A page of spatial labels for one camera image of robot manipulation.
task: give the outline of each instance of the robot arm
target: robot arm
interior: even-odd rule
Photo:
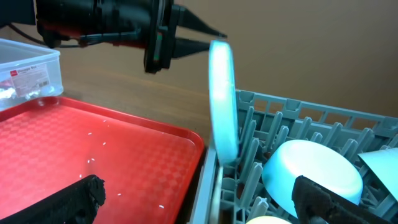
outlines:
[[[36,0],[36,19],[32,0],[6,1],[0,8],[14,12],[1,16],[0,25],[36,24],[50,48],[75,39],[80,47],[108,42],[145,49],[147,73],[170,68],[173,58],[209,49],[209,43],[176,37],[177,26],[226,37],[174,0]]]

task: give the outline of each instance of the cable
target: cable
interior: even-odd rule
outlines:
[[[14,25],[12,25],[12,24],[8,24],[8,26],[9,26],[13,31],[15,31],[17,34],[19,34],[19,35],[25,37],[26,39],[28,39],[28,40],[30,40],[30,41],[32,41],[32,42],[35,42],[36,44],[40,44],[40,45],[45,45],[45,46],[47,46],[47,45],[45,44],[45,42],[43,42],[43,41],[41,41],[41,40],[37,40],[37,39],[34,38],[34,37],[31,37],[30,35],[26,34],[26,33],[23,32],[22,30],[18,29],[16,26],[14,26]],[[100,43],[101,43],[101,42],[95,42],[95,43],[89,43],[88,45],[91,46],[91,45],[100,44]],[[59,45],[58,47],[59,47],[59,48],[78,48],[78,47],[80,47],[80,46],[79,46],[79,45]]]

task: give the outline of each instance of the barcode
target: barcode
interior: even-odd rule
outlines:
[[[49,84],[49,81],[45,81],[45,82],[39,83],[39,87],[42,88],[43,86],[46,86],[48,84]]]

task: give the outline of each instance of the clear plastic bin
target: clear plastic bin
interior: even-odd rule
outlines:
[[[63,92],[60,52],[0,39],[0,111]]]
[[[358,159],[362,152],[398,147],[398,118],[242,90],[236,92],[236,101],[240,150],[248,152],[252,150],[250,146],[256,145],[251,143],[259,141],[254,162],[264,165],[270,152],[291,139],[307,139],[327,145],[359,170],[364,182],[359,206],[398,223],[396,199]],[[239,206],[237,193],[241,193],[239,188],[247,184],[239,179],[240,163],[241,158],[238,158],[234,163],[218,167],[216,151],[210,141],[190,224],[246,223],[257,196],[267,198],[266,215],[298,223],[267,194],[261,178],[254,183],[257,185],[254,195],[241,196],[249,197],[250,205]]]

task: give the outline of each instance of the red logo on label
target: red logo on label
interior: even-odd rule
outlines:
[[[10,74],[12,77],[14,77],[14,76],[18,75],[18,72],[17,72],[17,70],[14,70],[14,71],[11,71]]]

